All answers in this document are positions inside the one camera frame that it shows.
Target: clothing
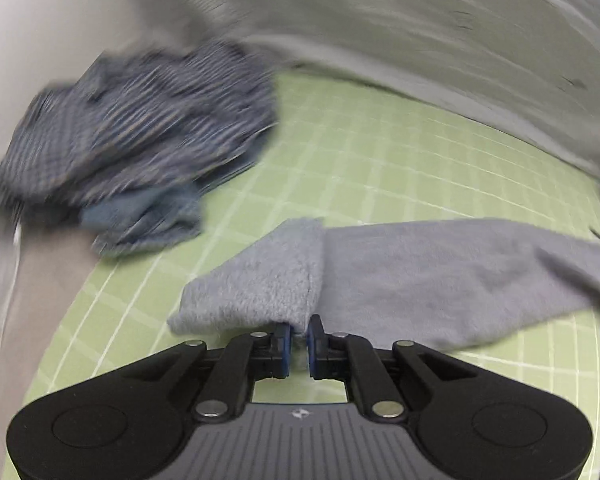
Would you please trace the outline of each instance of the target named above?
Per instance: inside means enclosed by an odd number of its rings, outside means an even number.
[[[0,188],[25,218],[79,216],[104,231],[100,252],[157,249],[200,232],[187,197],[253,165],[275,122],[269,70],[235,45],[103,54],[75,84],[33,100]]]
[[[498,219],[326,230],[296,219],[189,283],[168,323],[176,334],[266,322],[303,332],[315,312],[327,332],[379,348],[451,350],[592,304],[600,244]]]

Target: green grid mat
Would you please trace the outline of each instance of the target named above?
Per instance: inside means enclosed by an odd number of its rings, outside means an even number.
[[[328,226],[500,217],[580,237],[600,231],[596,182],[511,136],[360,84],[301,73],[278,77],[280,126],[260,164],[205,197],[205,232],[151,256],[103,261],[46,351],[27,402],[175,345],[166,329],[182,287],[285,219]],[[233,334],[198,335],[210,347]],[[600,313],[532,327],[459,358],[578,405],[595,434],[582,478],[600,468]],[[308,377],[294,355],[285,381],[255,400],[344,400],[341,384]],[[16,480],[8,463],[5,480]]]

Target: folded gray garment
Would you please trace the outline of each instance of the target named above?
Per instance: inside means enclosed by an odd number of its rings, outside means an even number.
[[[600,304],[600,244],[497,219],[289,220],[186,286],[177,334],[286,321],[450,350]]]

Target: silver screw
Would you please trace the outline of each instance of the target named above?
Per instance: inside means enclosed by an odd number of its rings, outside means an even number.
[[[402,415],[404,406],[394,400],[381,400],[371,407],[371,411],[382,418],[395,418]]]
[[[203,400],[196,406],[196,412],[199,415],[213,418],[215,416],[224,415],[229,407],[222,400]]]

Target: blue fabric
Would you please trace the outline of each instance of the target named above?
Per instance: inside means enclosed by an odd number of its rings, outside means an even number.
[[[0,164],[24,218],[75,218],[103,254],[200,232],[200,196],[252,166],[276,122],[270,71],[224,41],[190,54],[103,54],[29,105]]]

